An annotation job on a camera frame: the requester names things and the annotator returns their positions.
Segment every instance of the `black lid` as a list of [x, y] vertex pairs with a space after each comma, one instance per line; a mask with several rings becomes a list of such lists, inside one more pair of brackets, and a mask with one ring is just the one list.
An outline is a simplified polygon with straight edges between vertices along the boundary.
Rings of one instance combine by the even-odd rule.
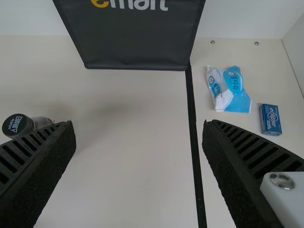
[[14, 114], [7, 118], [2, 125], [2, 132], [9, 138], [30, 133], [34, 122], [24, 114]]

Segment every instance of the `black divider strip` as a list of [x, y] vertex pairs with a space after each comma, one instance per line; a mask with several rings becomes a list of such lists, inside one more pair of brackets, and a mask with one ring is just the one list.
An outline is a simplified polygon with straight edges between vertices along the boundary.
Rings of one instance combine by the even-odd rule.
[[194, 188], [195, 188], [195, 198], [196, 198], [196, 210], [198, 214], [199, 228], [207, 228], [203, 183], [202, 183], [201, 170], [200, 170], [199, 143], [198, 143], [198, 134], [196, 129], [196, 111], [195, 111], [195, 101], [194, 101], [194, 92], [193, 92], [192, 70], [190, 63], [185, 73], [186, 73], [189, 131], [190, 131], [190, 144], [191, 144]]

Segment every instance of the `white shelf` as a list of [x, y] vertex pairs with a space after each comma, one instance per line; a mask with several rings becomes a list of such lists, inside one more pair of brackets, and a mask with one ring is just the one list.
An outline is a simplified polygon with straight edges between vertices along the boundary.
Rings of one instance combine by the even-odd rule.
[[[191, 56], [199, 143], [205, 119], [260, 135], [257, 103], [278, 105], [273, 142], [304, 157], [304, 100], [280, 40], [197, 39]], [[197, 228], [184, 72], [87, 70], [69, 37], [0, 37], [0, 122], [72, 119], [77, 151], [35, 228]], [[216, 113], [205, 67], [238, 65], [251, 114]], [[0, 134], [0, 143], [9, 139]], [[234, 228], [200, 148], [208, 227]]]

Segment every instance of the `small blue package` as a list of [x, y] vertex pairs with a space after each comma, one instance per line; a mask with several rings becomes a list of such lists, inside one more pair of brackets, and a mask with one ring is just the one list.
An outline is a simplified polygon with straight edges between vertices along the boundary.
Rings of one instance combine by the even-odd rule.
[[259, 110], [262, 134], [273, 136], [281, 135], [282, 128], [278, 107], [272, 104], [262, 104]]
[[207, 67], [207, 82], [217, 112], [250, 113], [251, 99], [238, 66], [226, 70]]

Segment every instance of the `emart logo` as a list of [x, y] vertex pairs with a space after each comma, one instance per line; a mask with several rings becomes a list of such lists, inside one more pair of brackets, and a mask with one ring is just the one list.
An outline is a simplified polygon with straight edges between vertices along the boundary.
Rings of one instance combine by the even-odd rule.
[[[105, 1], [105, 0], [91, 0], [93, 5], [95, 5], [98, 8], [105, 8], [108, 7], [109, 4], [111, 5], [112, 8], [116, 8], [116, 1], [119, 2], [119, 8], [124, 9], [124, 0], [110, 0], [110, 1]], [[166, 0], [161, 0], [160, 3], [160, 9], [162, 11], [168, 11], [168, 7], [165, 6], [165, 1]], [[137, 10], [155, 10], [155, 0], [128, 0], [128, 7], [129, 9], [133, 10], [134, 8]]]

